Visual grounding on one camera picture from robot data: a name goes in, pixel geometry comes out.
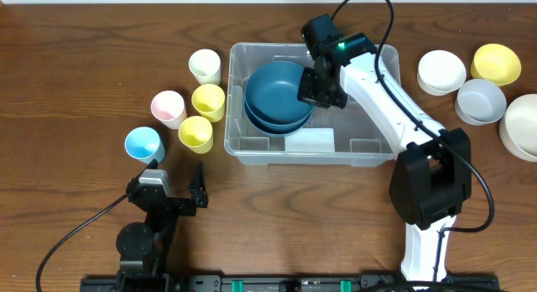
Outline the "dark blue bowl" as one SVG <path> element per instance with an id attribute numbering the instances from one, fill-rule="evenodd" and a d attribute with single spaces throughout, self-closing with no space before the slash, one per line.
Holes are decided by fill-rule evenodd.
<path id="1" fill-rule="evenodd" d="M 262 121 L 258 117 L 256 117 L 246 102 L 243 102 L 243 107 L 245 114 L 248 118 L 248 121 L 259 131 L 261 131 L 263 134 L 266 134 L 268 136 L 272 137 L 283 137 L 283 136 L 289 136 L 299 129 L 303 128 L 307 122 L 310 120 L 313 112 L 310 112 L 307 116 L 305 116 L 303 119 L 299 120 L 298 122 L 291 123 L 291 124 L 273 124 L 273 123 L 267 123 L 266 121 Z"/>
<path id="2" fill-rule="evenodd" d="M 263 121 L 277 125 L 298 122 L 308 117 L 313 106 L 298 100 L 304 67 L 290 61 L 273 61 L 250 76 L 245 101 Z"/>

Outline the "white small bowl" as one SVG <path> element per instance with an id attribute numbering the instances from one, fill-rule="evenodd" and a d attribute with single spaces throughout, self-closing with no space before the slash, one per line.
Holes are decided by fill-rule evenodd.
<path id="1" fill-rule="evenodd" d="M 432 50 L 423 55 L 418 64 L 418 84 L 432 96 L 457 91 L 466 78 L 467 69 L 461 59 L 446 50 Z"/>

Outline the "grey small bowl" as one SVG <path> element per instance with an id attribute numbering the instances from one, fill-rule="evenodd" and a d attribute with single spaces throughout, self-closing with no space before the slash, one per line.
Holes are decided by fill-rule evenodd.
<path id="1" fill-rule="evenodd" d="M 459 89 L 454 107 L 463 122 L 482 126 L 500 120 L 507 110 L 507 101 L 502 90 L 492 82 L 472 79 Z"/>

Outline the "large cream bowl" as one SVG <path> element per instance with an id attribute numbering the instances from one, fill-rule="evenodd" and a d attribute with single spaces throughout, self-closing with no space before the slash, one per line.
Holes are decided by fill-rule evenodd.
<path id="1" fill-rule="evenodd" d="M 513 100 L 500 121 L 499 136 L 505 148 L 519 159 L 536 161 L 536 95 Z"/>

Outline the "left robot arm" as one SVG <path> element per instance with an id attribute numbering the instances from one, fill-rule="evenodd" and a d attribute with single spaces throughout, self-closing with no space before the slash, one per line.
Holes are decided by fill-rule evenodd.
<path id="1" fill-rule="evenodd" d="M 158 274 L 165 266 L 173 241 L 176 222 L 181 216 L 194 216 L 199 208 L 208 206 L 208 194 L 199 163 L 188 184 L 188 198 L 169 194 L 168 174 L 152 160 L 126 188 L 128 201 L 146 213 L 143 222 L 126 225 L 117 235 L 120 271 L 124 274 Z"/>

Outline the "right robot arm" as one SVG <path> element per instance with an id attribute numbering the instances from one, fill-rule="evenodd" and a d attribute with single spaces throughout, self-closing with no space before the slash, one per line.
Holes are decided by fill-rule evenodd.
<path id="1" fill-rule="evenodd" d="M 441 282 L 446 239 L 472 194 L 469 137 L 424 113 L 365 34 L 342 36 L 327 14 L 310 20 L 301 34 L 314 65 L 301 77 L 299 100 L 344 108 L 352 98 L 373 120 L 396 157 L 388 192 L 406 224 L 401 273 L 408 281 Z"/>

